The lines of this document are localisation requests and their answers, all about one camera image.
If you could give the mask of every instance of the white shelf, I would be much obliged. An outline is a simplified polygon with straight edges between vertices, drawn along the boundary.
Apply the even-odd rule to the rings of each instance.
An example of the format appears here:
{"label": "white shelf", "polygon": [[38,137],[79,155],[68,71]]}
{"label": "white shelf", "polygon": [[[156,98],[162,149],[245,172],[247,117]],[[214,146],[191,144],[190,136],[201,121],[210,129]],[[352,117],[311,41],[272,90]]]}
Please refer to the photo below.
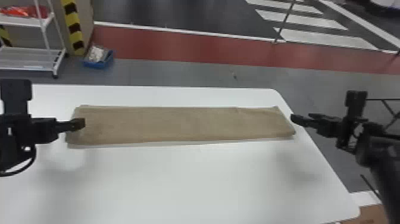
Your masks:
{"label": "white shelf", "polygon": [[13,17],[0,13],[0,24],[4,26],[37,27],[40,28],[40,20],[43,21],[43,29],[46,29],[54,18],[54,13],[49,13],[47,18]]}
{"label": "white shelf", "polygon": [[64,55],[65,49],[48,51],[47,49],[1,47],[0,69],[54,71],[57,70]]}

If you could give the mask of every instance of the blue basket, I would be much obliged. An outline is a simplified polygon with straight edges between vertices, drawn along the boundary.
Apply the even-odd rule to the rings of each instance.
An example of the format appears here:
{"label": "blue basket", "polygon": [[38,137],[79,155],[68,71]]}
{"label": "blue basket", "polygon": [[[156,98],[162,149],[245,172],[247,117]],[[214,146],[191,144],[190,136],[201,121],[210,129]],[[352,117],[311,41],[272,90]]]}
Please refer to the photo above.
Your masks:
{"label": "blue basket", "polygon": [[108,52],[107,57],[105,58],[104,61],[100,61],[100,62],[91,62],[91,61],[85,61],[83,60],[83,65],[85,67],[91,67],[91,68],[95,68],[95,69],[104,69],[106,67],[109,66],[109,64],[114,60],[114,51],[110,50]]}

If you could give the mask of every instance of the beige towel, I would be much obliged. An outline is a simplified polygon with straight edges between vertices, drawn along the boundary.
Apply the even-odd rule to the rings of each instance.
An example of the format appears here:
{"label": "beige towel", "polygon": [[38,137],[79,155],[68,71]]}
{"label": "beige towel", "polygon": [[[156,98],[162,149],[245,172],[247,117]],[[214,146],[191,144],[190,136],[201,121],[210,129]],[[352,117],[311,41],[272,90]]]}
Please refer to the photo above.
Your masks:
{"label": "beige towel", "polygon": [[284,138],[295,134],[278,107],[104,107],[81,105],[86,127],[67,134],[75,145]]}

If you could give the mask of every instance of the metal shelf rack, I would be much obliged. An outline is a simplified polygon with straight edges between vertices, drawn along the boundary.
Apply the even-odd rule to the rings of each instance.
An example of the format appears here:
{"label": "metal shelf rack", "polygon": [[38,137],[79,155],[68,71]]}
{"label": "metal shelf rack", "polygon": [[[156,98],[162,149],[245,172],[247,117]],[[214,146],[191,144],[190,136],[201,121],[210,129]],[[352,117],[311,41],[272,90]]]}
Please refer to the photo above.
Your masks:
{"label": "metal shelf rack", "polygon": [[[52,77],[58,78],[57,71],[67,55],[64,40],[60,31],[60,26],[55,19],[54,8],[51,0],[47,0],[50,13],[47,18],[42,18],[38,0],[33,0],[39,18],[12,17],[0,14],[0,24],[3,26],[35,27],[42,31],[45,49],[17,48],[5,46],[0,38],[0,69],[4,70],[35,70],[52,71]],[[47,38],[47,27],[54,21],[55,27],[60,37],[62,49],[51,49]]]}

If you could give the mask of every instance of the hazard stripe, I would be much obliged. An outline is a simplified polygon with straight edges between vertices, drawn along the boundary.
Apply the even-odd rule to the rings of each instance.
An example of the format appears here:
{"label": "hazard stripe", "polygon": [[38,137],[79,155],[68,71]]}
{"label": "hazard stripe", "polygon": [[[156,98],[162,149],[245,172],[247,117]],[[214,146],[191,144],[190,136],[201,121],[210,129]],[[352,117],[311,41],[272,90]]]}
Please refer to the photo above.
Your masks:
{"label": "hazard stripe", "polygon": [[5,30],[3,25],[0,25],[0,38],[4,42],[5,46],[13,46],[13,44],[11,43],[10,36],[7,30]]}
{"label": "hazard stripe", "polygon": [[64,7],[65,23],[70,33],[70,42],[76,55],[85,53],[85,42],[83,40],[80,20],[75,0],[61,0]]}

